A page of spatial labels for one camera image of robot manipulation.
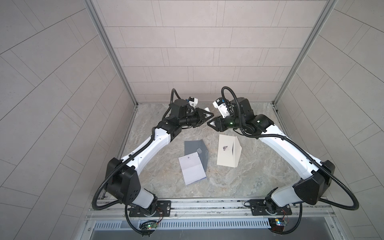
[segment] black mounting plate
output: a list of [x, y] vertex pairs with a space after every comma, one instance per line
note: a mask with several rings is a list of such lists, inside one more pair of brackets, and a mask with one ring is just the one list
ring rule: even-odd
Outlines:
[[[160, 208], [162, 211], [162, 216], [163, 217], [169, 217], [170, 216], [170, 201], [157, 201], [158, 208]], [[146, 216], [142, 211], [140, 211], [139, 206], [135, 206], [131, 208], [129, 211], [129, 216], [130, 217], [160, 217], [159, 211], [155, 211], [155, 213], [152, 216]]]
[[[251, 199], [249, 200], [249, 203], [251, 206], [251, 211], [252, 211], [252, 216], [261, 216], [261, 215], [268, 215], [269, 213], [266, 211], [267, 207], [263, 206], [264, 205], [264, 199]], [[277, 211], [277, 214], [276, 215], [284, 215], [284, 212], [285, 212], [285, 215], [292, 215], [292, 211], [291, 211], [291, 208], [289, 207], [289, 205], [286, 205], [284, 207], [277, 207], [276, 211]]]

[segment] robotic arm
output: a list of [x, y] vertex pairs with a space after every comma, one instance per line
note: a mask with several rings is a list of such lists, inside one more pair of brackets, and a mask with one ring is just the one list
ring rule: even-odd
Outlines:
[[[231, 102], [224, 97], [223, 91], [225, 89], [229, 90], [234, 97]], [[173, 102], [174, 93], [178, 97], [175, 102]], [[117, 203], [123, 203], [126, 206], [132, 204], [140, 206], [140, 211], [148, 216], [156, 211], [157, 197], [141, 187], [138, 175], [152, 157], [169, 144], [183, 127], [199, 127], [214, 116], [208, 108], [195, 108], [196, 104], [197, 99], [180, 99], [175, 89], [172, 90], [169, 108], [163, 119], [152, 129], [152, 135], [129, 155], [120, 160], [113, 158], [108, 163], [106, 179], [96, 191], [92, 201], [93, 209], [101, 210]], [[275, 188], [265, 197], [264, 207], [269, 214], [276, 214], [280, 207], [288, 204], [300, 203], [301, 205], [302, 202], [314, 205], [317, 201], [322, 201], [347, 210], [359, 208], [359, 203], [353, 193], [333, 176], [335, 166], [330, 161], [322, 162], [307, 153], [289, 139], [265, 115], [254, 115], [246, 98], [237, 98], [230, 88], [223, 87], [222, 98], [214, 102], [214, 107], [219, 109], [221, 116], [211, 119], [207, 123], [208, 126], [219, 132], [224, 132], [230, 128], [240, 129], [241, 135], [260, 138], [262, 142], [280, 154], [299, 174], [300, 180], [298, 182], [282, 188]], [[345, 206], [321, 198], [332, 180], [347, 192], [353, 201], [353, 206]], [[117, 200], [104, 206], [97, 206], [96, 201], [102, 189], [116, 197]], [[292, 232], [299, 223], [300, 221], [291, 231], [283, 233]], [[153, 231], [147, 234], [139, 230], [137, 232], [142, 235], [149, 235]]]

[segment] metal corner post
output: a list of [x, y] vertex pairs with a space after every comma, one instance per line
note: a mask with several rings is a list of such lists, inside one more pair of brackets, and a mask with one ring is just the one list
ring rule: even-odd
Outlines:
[[289, 83], [291, 82], [293, 76], [295, 75], [297, 69], [299, 69], [301, 63], [304, 60], [304, 57], [307, 55], [309, 49], [311, 48], [313, 42], [315, 41], [317, 35], [319, 35], [321, 28], [323, 27], [324, 23], [327, 21], [329, 15], [331, 14], [333, 7], [335, 6], [337, 0], [328, 0], [325, 4], [323, 10], [320, 13], [320, 16], [318, 17], [316, 23], [314, 24], [311, 33], [309, 34], [307, 40], [305, 41], [303, 47], [301, 48], [299, 54], [297, 55], [297, 58], [292, 65], [292, 68], [290, 69], [287, 77], [285, 78], [285, 81], [283, 82], [283, 85], [281, 86], [279, 92], [276, 95], [276, 98], [273, 100], [273, 104], [276, 106], [277, 103], [280, 101], [281, 96], [283, 95], [284, 91], [288, 87]]
[[97, 32], [99, 33], [101, 41], [103, 42], [103, 44], [104, 44], [104, 46], [108, 52], [108, 55], [111, 57], [111, 61], [112, 61], [113, 66], [115, 67], [120, 79], [122, 80], [125, 88], [127, 89], [133, 103], [137, 107], [137, 101], [136, 101], [135, 95], [133, 94], [132, 89], [130, 88], [130, 86], [128, 84], [128, 80], [127, 80], [127, 78], [126, 78], [126, 76], [125, 76], [125, 74], [124, 74], [124, 72], [120, 66], [120, 63], [119, 63], [118, 58], [116, 56], [116, 53], [114, 52], [113, 47], [111, 45], [111, 42], [108, 39], [107, 33], [105, 32], [105, 29], [104, 29], [103, 25], [101, 24], [100, 18], [99, 18], [98, 14], [95, 10], [95, 7], [93, 5], [92, 0], [84, 0], [84, 5], [85, 5], [85, 8], [87, 9], [90, 17], [91, 17], [92, 22], [95, 25]]

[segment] white cylindrical object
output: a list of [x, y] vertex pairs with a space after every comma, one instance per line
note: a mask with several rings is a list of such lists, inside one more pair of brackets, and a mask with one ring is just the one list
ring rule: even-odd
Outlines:
[[155, 197], [152, 193], [148, 192], [144, 188], [141, 188], [139, 194], [132, 203], [146, 209], [151, 205], [154, 198]]

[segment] tiled wall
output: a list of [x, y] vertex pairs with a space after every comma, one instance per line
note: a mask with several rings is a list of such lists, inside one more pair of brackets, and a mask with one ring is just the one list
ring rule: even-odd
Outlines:
[[134, 106], [81, 0], [0, 9], [0, 239], [68, 240]]
[[[277, 104], [292, 139], [332, 160], [360, 202], [335, 208], [348, 239], [384, 239], [384, 1], [339, 0]], [[351, 204], [337, 184], [328, 198]]]
[[272, 101], [325, 1], [93, 0], [139, 102]]

